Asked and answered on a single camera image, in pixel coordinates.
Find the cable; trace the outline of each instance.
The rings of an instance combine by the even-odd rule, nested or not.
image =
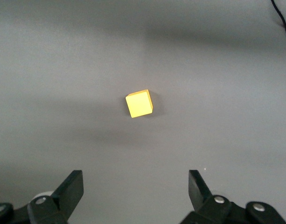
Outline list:
[[[285,21],[285,18],[283,16],[283,14],[281,13],[281,11],[279,10],[279,8],[277,7],[277,5],[275,4],[274,0],[271,0],[272,1],[272,5],[275,9],[275,11],[277,11],[277,13],[279,14],[279,16],[281,17],[282,21],[283,21],[283,25],[284,25],[284,28],[285,28],[285,31],[286,31],[286,21]]]

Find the yellow cube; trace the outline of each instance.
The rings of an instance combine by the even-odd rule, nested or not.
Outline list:
[[[153,105],[149,90],[134,92],[126,97],[126,102],[132,118],[152,113]]]

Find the block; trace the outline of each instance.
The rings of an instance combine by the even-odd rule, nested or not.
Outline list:
[[[126,102],[132,118],[152,113],[153,105],[149,90],[134,92],[126,97]]]

